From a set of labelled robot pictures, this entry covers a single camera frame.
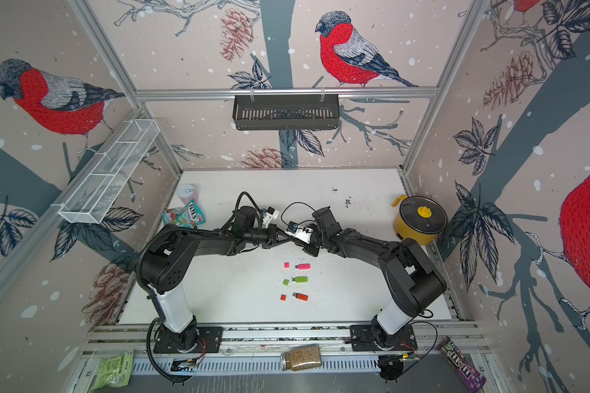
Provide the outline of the green snack bag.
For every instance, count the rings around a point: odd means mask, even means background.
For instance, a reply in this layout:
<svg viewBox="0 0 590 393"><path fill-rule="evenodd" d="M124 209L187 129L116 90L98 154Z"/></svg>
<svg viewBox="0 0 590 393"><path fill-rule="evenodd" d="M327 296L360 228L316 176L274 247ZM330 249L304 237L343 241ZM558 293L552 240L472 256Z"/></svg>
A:
<svg viewBox="0 0 590 393"><path fill-rule="evenodd" d="M124 387L129 384L134 364L134 352L128 350L121 355L100 361L96 378L89 390L96 391L105 387Z"/></svg>

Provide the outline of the purple candy bar wrapper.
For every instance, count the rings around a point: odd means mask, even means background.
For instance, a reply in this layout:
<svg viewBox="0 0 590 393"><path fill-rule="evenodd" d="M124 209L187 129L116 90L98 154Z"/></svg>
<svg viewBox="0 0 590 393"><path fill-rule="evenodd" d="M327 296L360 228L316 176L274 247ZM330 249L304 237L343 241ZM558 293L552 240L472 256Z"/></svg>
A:
<svg viewBox="0 0 590 393"><path fill-rule="evenodd" d="M438 350L445 360L455 369L457 375L469 389L469 392L480 391L486 383L486 378L470 363L450 337L445 337Z"/></svg>

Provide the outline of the green candy packet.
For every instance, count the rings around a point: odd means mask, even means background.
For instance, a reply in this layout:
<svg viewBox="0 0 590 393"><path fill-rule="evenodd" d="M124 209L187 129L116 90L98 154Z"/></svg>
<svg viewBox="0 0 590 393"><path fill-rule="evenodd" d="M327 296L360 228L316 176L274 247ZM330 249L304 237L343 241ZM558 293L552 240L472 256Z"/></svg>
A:
<svg viewBox="0 0 590 393"><path fill-rule="evenodd" d="M196 228L206 223L206 217L196 201L191 200L183 207L168 209L162 214L162 223L174 224L184 228Z"/></svg>

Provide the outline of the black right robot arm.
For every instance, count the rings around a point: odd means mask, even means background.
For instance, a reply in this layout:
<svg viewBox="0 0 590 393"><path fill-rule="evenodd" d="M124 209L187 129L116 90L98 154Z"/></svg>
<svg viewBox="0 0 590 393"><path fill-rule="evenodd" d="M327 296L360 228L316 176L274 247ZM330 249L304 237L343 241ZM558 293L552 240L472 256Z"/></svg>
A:
<svg viewBox="0 0 590 393"><path fill-rule="evenodd" d="M343 229L329 207L312 213L313 223L289 229L306 254L317 257L321 249L380 269L391 301L371 321L370 344L390 350L400 342L406 325L423 314L447 291L447 283L422 246L413 239L401 242L368 237Z"/></svg>

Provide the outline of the yellow pot with black lid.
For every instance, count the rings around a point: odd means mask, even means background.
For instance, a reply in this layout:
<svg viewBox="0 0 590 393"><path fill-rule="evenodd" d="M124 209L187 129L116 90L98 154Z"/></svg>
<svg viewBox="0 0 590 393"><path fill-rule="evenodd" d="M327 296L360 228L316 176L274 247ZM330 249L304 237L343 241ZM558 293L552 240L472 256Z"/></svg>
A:
<svg viewBox="0 0 590 393"><path fill-rule="evenodd" d="M401 240L409 238L427 246L447 226L448 218L442 206L427 197L402 195L392 207L398 209L393 230Z"/></svg>

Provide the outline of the glass jar of seeds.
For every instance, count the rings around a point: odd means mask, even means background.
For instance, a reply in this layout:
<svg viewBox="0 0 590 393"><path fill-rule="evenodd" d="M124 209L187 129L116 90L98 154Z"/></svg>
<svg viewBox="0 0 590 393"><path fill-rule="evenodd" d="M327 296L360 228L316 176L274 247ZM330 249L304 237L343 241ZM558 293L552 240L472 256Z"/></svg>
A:
<svg viewBox="0 0 590 393"><path fill-rule="evenodd" d="M280 356L283 371L303 371L319 368L322 364L321 349L318 345L293 348Z"/></svg>

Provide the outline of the red usb drive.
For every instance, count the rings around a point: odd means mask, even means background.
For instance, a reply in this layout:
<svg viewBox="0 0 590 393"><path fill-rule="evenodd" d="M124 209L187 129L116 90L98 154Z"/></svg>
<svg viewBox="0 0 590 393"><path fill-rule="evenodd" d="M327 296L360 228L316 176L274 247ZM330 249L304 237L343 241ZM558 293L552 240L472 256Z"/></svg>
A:
<svg viewBox="0 0 590 393"><path fill-rule="evenodd" d="M300 300L300 301L308 301L308 295L305 295L305 294L302 294L299 292L293 293L293 297L297 300Z"/></svg>

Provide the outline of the pink can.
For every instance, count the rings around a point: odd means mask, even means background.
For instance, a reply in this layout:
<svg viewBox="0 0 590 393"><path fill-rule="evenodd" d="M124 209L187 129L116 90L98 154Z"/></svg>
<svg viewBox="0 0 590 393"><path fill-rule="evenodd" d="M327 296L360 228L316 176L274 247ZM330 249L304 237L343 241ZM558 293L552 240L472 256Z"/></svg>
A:
<svg viewBox="0 0 590 393"><path fill-rule="evenodd" d="M176 196L180 198L180 201L184 206L188 205L191 201L198 201L198 191L195 186L191 183L183 184L178 187Z"/></svg>

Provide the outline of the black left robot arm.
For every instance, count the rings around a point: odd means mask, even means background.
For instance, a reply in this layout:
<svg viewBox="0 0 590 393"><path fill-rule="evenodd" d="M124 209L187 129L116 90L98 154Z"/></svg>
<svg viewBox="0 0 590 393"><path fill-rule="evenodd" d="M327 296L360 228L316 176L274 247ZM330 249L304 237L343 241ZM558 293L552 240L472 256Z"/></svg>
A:
<svg viewBox="0 0 590 393"><path fill-rule="evenodd" d="M235 256L246 252L248 245L271 249L294 240L276 224L264 226L262 213L251 206L235 210L219 229L165 224L140 252L135 267L138 284L162 325L156 352L189 353L201 342L197 318L182 286L195 256Z"/></svg>

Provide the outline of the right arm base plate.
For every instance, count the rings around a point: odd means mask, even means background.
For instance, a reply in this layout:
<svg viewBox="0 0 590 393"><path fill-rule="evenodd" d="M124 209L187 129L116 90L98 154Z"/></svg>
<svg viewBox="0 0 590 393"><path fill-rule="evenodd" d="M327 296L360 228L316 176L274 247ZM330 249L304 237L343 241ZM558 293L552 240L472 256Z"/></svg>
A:
<svg viewBox="0 0 590 393"><path fill-rule="evenodd" d="M417 351L414 330L410 325L402 327L394 334L388 334L378 325L351 325L345 344L353 351Z"/></svg>

